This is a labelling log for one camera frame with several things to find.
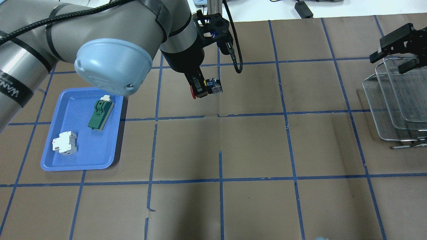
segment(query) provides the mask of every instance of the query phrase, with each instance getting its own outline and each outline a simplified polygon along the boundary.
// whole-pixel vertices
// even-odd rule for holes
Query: blue plastic tray
[[[92,130],[88,123],[94,113],[94,104],[104,95],[110,95],[114,107],[102,131]],[[41,157],[45,171],[104,169],[114,160],[123,96],[111,95],[98,88],[71,88],[58,98],[49,134]],[[68,156],[52,150],[52,140],[61,132],[77,134],[77,152]]]

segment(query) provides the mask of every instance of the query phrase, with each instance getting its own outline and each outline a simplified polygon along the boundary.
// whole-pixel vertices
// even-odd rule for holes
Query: white object
[[[62,155],[70,155],[77,152],[76,147],[77,135],[72,131],[62,132],[59,138],[52,141],[52,150]]]
[[[104,95],[100,100],[111,102],[110,95]]]

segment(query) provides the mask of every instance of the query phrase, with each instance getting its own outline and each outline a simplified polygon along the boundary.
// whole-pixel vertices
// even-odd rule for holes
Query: green object
[[[102,131],[111,113],[111,110],[113,109],[113,106],[114,103],[111,101],[103,100],[103,98],[101,98],[101,100],[98,100],[95,103],[95,111],[94,114],[92,114],[92,118],[89,121],[88,127],[90,127],[92,130],[95,129]]]

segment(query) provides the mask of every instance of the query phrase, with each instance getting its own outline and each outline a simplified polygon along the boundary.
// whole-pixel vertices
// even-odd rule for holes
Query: black bracket
[[[371,63],[377,62],[395,53],[412,53],[416,59],[399,66],[399,73],[406,73],[417,67],[427,66],[427,27],[415,30],[412,23],[407,23],[380,39],[380,48],[369,56]]]

